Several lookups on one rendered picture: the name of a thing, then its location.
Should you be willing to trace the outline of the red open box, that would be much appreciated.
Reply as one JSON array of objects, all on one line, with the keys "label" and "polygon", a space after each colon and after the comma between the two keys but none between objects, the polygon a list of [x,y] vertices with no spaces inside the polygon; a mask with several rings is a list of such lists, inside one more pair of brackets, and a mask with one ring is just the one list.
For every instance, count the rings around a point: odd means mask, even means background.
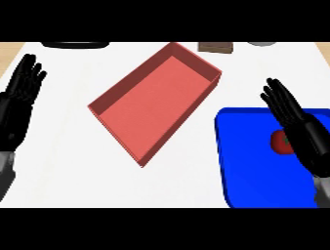
[{"label": "red open box", "polygon": [[143,166],[217,86],[222,71],[167,43],[89,103],[89,111]]}]

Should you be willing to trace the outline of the brown block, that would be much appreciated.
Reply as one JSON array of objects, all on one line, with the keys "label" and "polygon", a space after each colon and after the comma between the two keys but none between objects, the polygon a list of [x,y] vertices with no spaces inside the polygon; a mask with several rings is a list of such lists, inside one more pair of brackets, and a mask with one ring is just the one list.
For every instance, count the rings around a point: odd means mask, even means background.
[{"label": "brown block", "polygon": [[199,42],[198,51],[229,54],[232,52],[232,42]]}]

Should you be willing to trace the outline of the black round object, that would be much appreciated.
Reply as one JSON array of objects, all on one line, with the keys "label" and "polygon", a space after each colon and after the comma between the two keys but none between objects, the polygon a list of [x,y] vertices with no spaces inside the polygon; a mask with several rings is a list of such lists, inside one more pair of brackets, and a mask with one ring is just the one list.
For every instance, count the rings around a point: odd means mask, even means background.
[{"label": "black round object", "polygon": [[108,42],[40,42],[40,45],[57,49],[99,49],[108,45]]}]

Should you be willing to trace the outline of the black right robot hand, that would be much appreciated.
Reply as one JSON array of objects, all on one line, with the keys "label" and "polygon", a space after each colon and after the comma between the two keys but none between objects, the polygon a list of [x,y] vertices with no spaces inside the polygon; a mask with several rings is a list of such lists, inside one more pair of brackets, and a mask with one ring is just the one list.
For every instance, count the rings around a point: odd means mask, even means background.
[{"label": "black right robot hand", "polygon": [[330,132],[311,114],[300,108],[297,100],[278,79],[267,78],[260,98],[275,116],[297,156],[310,174],[330,177]]}]

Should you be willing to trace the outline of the blue tray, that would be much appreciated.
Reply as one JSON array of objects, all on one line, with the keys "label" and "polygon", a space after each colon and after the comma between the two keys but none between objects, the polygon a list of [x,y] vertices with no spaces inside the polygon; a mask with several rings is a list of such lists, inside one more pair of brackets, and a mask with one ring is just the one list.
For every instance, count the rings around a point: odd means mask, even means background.
[{"label": "blue tray", "polygon": [[264,107],[225,107],[214,118],[225,201],[230,208],[313,208],[314,188],[297,157],[272,150],[282,129]]}]

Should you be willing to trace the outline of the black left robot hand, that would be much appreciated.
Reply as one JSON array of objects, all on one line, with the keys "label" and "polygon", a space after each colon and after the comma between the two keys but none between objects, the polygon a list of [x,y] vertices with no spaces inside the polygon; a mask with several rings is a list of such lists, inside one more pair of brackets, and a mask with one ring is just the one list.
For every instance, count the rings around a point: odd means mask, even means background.
[{"label": "black left robot hand", "polygon": [[24,140],[45,74],[34,55],[24,54],[5,91],[0,92],[0,151],[14,151]]}]

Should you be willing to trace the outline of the red tomato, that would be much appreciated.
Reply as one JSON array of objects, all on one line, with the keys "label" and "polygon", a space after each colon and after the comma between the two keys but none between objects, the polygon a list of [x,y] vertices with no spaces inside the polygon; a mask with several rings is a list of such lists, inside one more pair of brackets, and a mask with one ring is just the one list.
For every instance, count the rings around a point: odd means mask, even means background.
[{"label": "red tomato", "polygon": [[276,130],[270,135],[270,149],[278,154],[292,154],[294,150],[282,130]]}]

